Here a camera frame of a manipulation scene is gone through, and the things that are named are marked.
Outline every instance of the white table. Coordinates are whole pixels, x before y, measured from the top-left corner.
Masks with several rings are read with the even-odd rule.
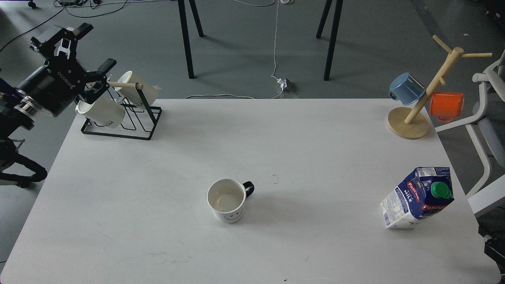
[[[397,102],[155,105],[151,141],[83,135],[75,119],[2,284],[499,282],[454,172],[446,209],[385,228],[379,203],[407,174],[451,166],[433,128],[388,129]],[[235,224],[207,205],[221,178],[256,186]]]

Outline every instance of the pascual logo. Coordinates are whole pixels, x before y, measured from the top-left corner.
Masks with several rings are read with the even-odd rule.
[[[416,187],[412,184],[411,181],[407,182],[407,186],[409,187],[409,189],[414,193],[414,195],[416,196],[416,200],[417,202],[419,202],[419,195],[417,194],[417,189]]]
[[[60,71],[58,71],[58,76],[63,80],[63,82],[65,82],[65,84],[68,85],[68,87],[70,87],[70,89],[73,89],[75,87],[75,85],[72,84],[72,82],[70,82],[65,76],[63,76]]]
[[[447,205],[428,205],[428,204],[423,204],[423,210],[442,210],[444,209],[445,207],[447,207]]]

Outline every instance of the mug tree stand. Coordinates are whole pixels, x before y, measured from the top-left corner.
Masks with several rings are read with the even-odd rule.
[[[135,105],[130,104],[127,98],[120,96],[118,93],[114,92],[115,95],[113,95],[108,90],[111,98],[117,103],[120,103],[121,106],[125,108],[125,118],[121,122],[120,126],[117,126],[116,128],[107,128],[97,125],[94,121],[86,118],[86,121],[82,125],[81,132],[83,134],[91,135],[151,140],[160,119],[162,109],[160,107],[149,106],[149,103],[147,102],[145,95],[142,92],[142,84],[118,82],[108,83],[112,87],[127,87],[136,89],[143,102],[143,105],[145,106],[145,110],[142,110]]]
[[[426,88],[426,93],[417,101],[413,109],[406,107],[396,108],[389,112],[387,116],[387,126],[389,126],[389,129],[396,135],[405,139],[419,139],[428,133],[430,124],[428,123],[428,119],[420,114],[420,112],[438,87],[440,85],[446,85],[445,77],[460,58],[492,56],[492,53],[463,54],[464,51],[462,48],[454,48],[451,50],[436,35],[433,36],[433,39],[449,53],[447,59],[445,59],[442,67],[440,67],[437,74]]]

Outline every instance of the blue mug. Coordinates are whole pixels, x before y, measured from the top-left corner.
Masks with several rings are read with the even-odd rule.
[[[425,88],[410,73],[398,76],[389,86],[389,96],[400,100],[404,106],[417,101],[426,92]]]

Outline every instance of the orange mug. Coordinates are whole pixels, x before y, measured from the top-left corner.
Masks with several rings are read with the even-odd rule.
[[[436,92],[431,97],[430,116],[437,116],[442,122],[451,122],[461,115],[463,101],[464,95],[460,92]]]

